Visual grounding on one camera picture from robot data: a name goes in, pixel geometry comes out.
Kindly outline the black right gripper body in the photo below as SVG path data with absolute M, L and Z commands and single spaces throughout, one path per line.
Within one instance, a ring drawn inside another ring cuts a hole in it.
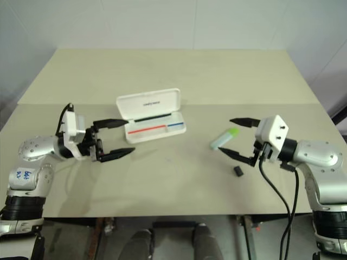
M 253 156 L 250 159 L 250 165 L 255 166 L 256 162 L 260 160 L 266 160 L 272 153 L 272 146 L 269 142 L 261 144 L 259 141 L 254 142 Z

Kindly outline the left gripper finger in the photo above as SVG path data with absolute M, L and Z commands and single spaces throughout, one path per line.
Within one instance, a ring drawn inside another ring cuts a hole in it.
M 98 120 L 93 122 L 94 127 L 97 129 L 118 128 L 125 124 L 127 124 L 127 120 L 123 120 L 123 119 L 103 119 L 103 120 Z
M 111 150 L 107 154 L 102 154 L 99 156 L 99 161 L 101 163 L 107 162 L 107 161 L 112 161 L 112 160 L 117 160 L 120 159 L 130 153 L 132 153 L 135 150 L 134 147 L 128 147 L 128 148 L 120 148 L 120 149 L 115 149 Z

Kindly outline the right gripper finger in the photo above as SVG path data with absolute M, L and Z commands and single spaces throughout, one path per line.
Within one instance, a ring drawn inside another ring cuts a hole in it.
M 239 152 L 228 149 L 228 148 L 219 147 L 218 149 L 221 152 L 223 152 L 225 155 L 227 155 L 228 157 L 236 161 L 239 161 L 241 163 L 245 163 L 250 166 L 255 166 L 256 164 L 256 153 L 252 157 L 245 157 L 240 155 Z
M 230 122 L 243 126 L 243 127 L 258 127 L 260 120 L 253 118 L 233 118 Z

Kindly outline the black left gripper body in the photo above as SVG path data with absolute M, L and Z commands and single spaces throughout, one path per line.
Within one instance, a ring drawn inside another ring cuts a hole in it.
M 93 124 L 86 129 L 83 141 L 78 144 L 79 152 L 83 157 L 89 156 L 92 161 L 101 161 L 103 156 L 103 145 L 101 139 L 98 138 L 99 129 Z

